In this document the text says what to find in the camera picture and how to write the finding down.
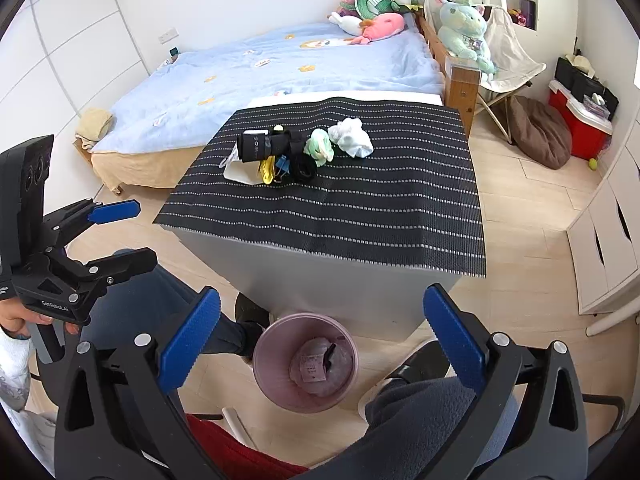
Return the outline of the person's left hand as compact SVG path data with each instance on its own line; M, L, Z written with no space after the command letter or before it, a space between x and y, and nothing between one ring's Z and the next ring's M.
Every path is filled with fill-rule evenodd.
M49 326L54 318L28 310L18 298L3 299L0 301L0 323L4 330L12 338L29 338L29 324Z

